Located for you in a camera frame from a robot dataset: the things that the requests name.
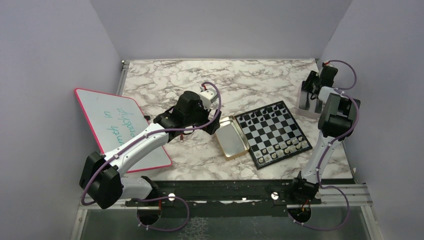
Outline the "white box of black pieces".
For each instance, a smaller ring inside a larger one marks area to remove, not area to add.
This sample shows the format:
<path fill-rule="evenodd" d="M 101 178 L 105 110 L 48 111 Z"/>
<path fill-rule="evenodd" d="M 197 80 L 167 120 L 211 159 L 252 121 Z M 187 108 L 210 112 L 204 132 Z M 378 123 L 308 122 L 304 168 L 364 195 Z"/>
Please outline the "white box of black pieces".
<path fill-rule="evenodd" d="M 297 92 L 295 113 L 311 119 L 318 119 L 323 110 L 323 102 L 317 98 L 311 99 L 312 94 L 303 89 L 305 81 L 302 81 Z"/>

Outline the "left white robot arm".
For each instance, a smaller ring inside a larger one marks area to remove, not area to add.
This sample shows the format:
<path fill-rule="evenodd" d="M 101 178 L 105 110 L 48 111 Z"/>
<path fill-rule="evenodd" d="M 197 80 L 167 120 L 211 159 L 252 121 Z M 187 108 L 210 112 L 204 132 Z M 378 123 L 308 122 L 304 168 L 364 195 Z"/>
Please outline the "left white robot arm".
<path fill-rule="evenodd" d="M 213 135 L 220 126 L 221 106 L 218 89 L 204 89 L 200 93 L 187 90 L 174 106 L 157 115 L 131 140 L 106 153 L 91 153 L 79 181 L 81 204 L 97 204 L 107 209 L 121 199 L 137 199 L 147 206 L 155 203 L 157 191 L 152 180 L 124 175 L 152 151 L 184 133 L 202 130 Z"/>

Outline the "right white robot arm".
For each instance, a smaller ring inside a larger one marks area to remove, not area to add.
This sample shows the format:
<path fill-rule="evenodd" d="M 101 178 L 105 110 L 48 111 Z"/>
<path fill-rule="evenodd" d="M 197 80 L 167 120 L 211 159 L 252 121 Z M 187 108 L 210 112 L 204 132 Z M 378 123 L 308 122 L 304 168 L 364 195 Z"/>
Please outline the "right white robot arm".
<path fill-rule="evenodd" d="M 349 137 L 359 120 L 360 100 L 346 95 L 345 88 L 333 87 L 338 69 L 329 61 L 320 71 L 311 71 L 297 93 L 297 115 L 318 119 L 319 135 L 305 167 L 288 190 L 289 199 L 303 204 L 316 197 L 322 174 L 335 149 Z"/>

